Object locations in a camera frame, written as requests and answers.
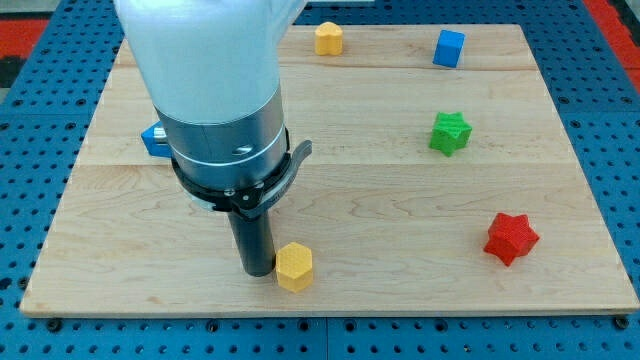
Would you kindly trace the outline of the black clamp ring with lever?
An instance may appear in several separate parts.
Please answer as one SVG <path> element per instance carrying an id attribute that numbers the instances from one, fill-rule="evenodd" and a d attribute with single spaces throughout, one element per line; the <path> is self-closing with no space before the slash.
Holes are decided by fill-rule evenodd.
<path id="1" fill-rule="evenodd" d="M 208 211 L 235 212 L 245 220 L 268 212 L 288 191 L 302 162 L 312 153 L 312 141 L 304 140 L 293 152 L 285 152 L 277 167 L 257 184 L 242 189 L 217 190 L 199 185 L 180 168 L 177 160 L 171 165 L 184 190 Z"/>

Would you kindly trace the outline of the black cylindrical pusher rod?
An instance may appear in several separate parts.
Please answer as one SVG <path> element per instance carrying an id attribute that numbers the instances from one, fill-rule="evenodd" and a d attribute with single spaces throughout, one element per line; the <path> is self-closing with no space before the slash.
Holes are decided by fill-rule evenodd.
<path id="1" fill-rule="evenodd" d="M 245 219 L 231 212 L 228 220 L 245 272 L 254 277 L 270 274 L 275 267 L 276 255 L 269 214 L 265 212 Z"/>

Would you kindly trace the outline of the blue block behind arm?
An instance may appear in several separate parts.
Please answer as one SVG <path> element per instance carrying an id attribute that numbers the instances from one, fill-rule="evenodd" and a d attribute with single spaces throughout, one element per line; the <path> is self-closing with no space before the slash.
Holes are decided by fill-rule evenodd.
<path id="1" fill-rule="evenodd" d="M 144 130 L 141 133 L 141 139 L 150 156 L 161 158 L 172 157 L 165 129 L 160 121 Z"/>

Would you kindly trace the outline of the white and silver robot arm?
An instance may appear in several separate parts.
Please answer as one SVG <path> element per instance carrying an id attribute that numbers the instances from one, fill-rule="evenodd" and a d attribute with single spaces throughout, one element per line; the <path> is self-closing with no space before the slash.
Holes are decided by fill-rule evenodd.
<path id="1" fill-rule="evenodd" d="M 227 214 L 244 270 L 269 274 L 269 209 L 312 144 L 292 146 L 278 44 L 305 0 L 116 0 L 164 129 L 173 170 L 202 206 Z"/>

